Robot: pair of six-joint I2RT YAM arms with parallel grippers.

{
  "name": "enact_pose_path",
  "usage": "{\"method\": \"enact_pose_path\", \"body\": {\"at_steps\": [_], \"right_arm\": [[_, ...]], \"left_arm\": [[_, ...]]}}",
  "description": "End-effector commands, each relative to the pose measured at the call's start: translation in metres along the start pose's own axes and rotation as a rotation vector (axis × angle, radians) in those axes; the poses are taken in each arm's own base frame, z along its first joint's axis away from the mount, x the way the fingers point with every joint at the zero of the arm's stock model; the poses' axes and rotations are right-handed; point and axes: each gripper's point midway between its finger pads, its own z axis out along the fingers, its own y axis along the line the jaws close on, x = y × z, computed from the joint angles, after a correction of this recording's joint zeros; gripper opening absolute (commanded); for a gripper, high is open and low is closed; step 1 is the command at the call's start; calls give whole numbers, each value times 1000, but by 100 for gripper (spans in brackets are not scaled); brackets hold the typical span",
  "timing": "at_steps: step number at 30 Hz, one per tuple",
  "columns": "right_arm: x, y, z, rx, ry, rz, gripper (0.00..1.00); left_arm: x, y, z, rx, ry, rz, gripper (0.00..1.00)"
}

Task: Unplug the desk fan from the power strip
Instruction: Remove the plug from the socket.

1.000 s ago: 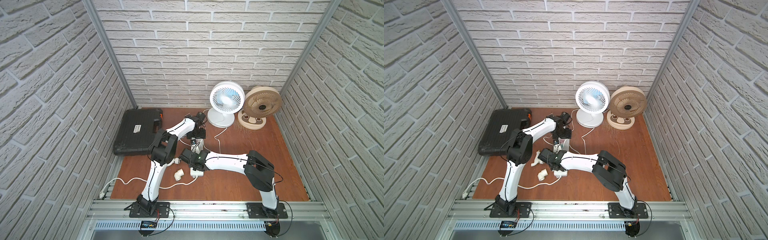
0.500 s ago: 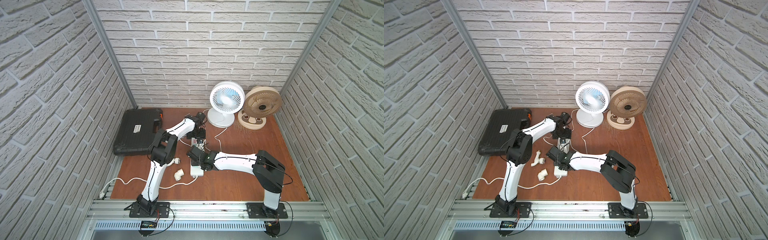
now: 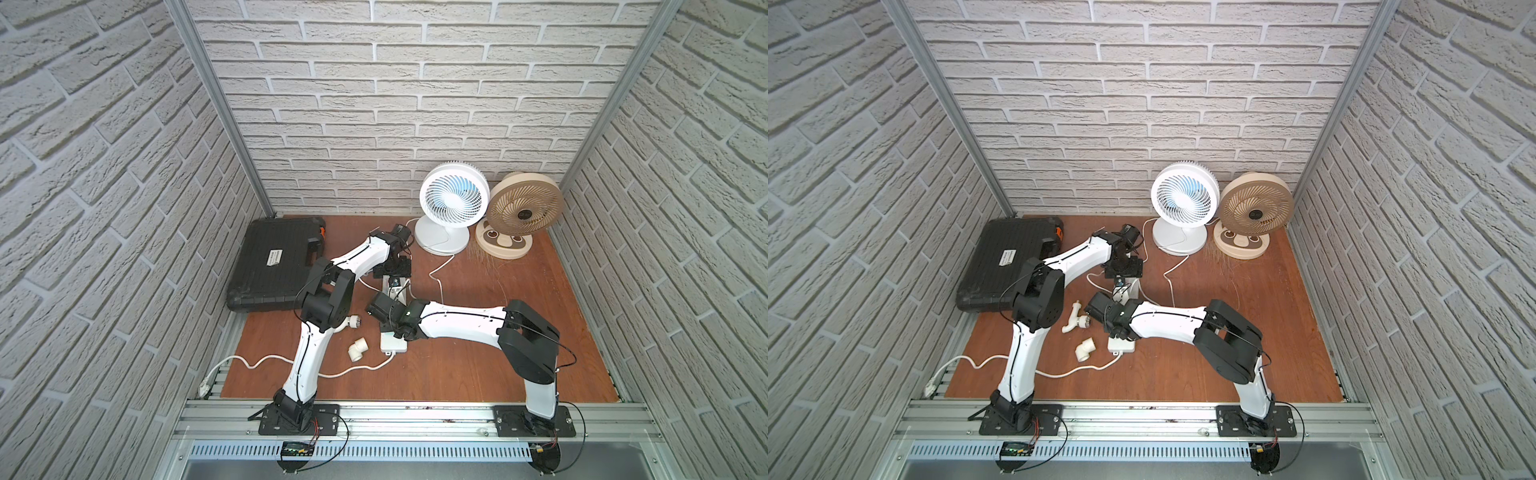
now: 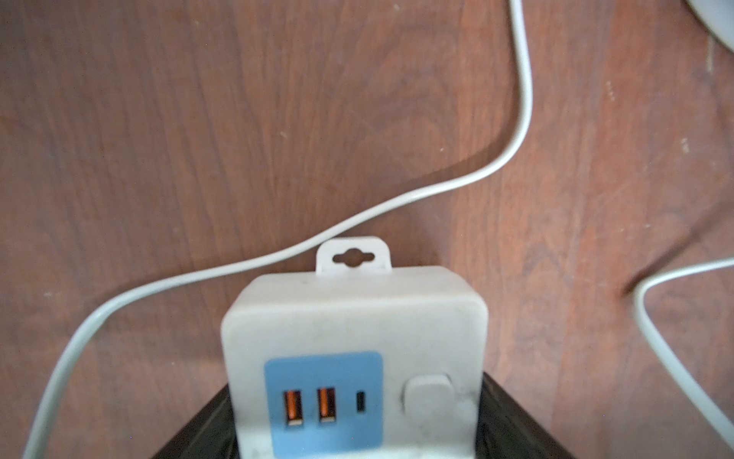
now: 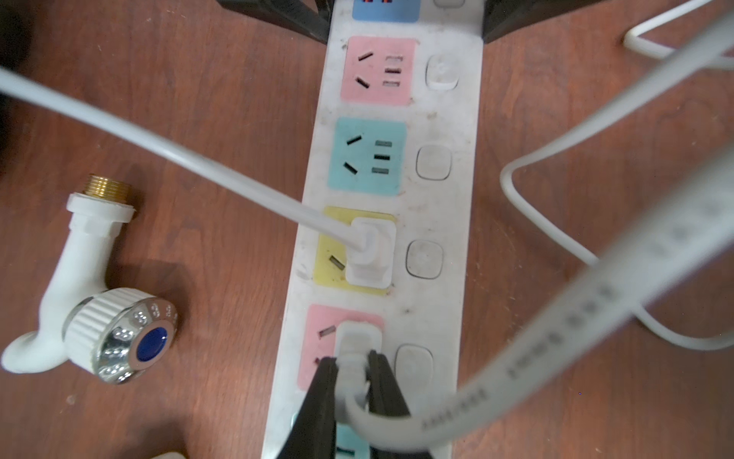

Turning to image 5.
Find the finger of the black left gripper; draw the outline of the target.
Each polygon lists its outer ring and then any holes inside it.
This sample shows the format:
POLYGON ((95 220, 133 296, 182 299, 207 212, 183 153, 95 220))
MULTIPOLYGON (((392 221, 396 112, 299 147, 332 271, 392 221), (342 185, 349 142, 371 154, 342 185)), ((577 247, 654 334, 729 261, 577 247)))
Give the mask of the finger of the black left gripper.
POLYGON ((600 3, 601 0, 489 0, 485 3, 485 44, 517 30, 600 3))
POLYGON ((330 34, 334 0, 315 0, 314 11, 296 0, 218 0, 226 10, 302 34, 327 44, 330 34))

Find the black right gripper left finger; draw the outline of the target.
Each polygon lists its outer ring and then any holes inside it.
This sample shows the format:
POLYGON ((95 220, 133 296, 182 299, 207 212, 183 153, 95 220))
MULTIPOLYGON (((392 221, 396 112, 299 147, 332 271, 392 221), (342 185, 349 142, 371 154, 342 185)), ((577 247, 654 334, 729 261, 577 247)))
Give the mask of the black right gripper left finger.
POLYGON ((336 457, 337 378, 336 358, 323 358, 278 459, 336 457))

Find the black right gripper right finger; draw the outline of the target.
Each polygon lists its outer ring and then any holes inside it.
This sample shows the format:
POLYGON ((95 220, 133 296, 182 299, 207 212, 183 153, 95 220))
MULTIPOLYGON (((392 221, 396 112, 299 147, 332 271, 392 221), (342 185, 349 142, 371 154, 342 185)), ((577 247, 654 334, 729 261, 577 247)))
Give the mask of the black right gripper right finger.
MULTIPOLYGON (((410 415, 408 405, 399 389, 399 384, 390 367, 388 359, 376 352, 371 351, 368 355, 368 381, 370 389, 368 392, 368 407, 372 414, 384 417, 405 417, 410 415)), ((432 459, 428 451, 415 453, 397 453, 382 451, 370 446, 372 459, 432 459)))

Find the white multicolour power strip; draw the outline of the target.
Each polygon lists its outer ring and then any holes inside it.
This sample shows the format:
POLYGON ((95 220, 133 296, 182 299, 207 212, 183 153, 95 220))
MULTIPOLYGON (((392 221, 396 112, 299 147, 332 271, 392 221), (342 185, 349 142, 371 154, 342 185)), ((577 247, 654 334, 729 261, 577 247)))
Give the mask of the white multicolour power strip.
POLYGON ((481 1, 338 1, 302 201, 372 257, 300 228, 262 454, 320 361, 371 334, 411 414, 457 386, 478 127, 481 1))

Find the white pipe elbow fitting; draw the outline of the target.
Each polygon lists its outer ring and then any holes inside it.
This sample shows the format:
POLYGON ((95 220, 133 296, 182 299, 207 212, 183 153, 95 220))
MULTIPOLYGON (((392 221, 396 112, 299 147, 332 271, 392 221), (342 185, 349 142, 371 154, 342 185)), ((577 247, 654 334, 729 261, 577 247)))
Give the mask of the white pipe elbow fitting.
POLYGON ((168 451, 163 454, 154 456, 151 459, 187 459, 187 457, 177 451, 168 451))

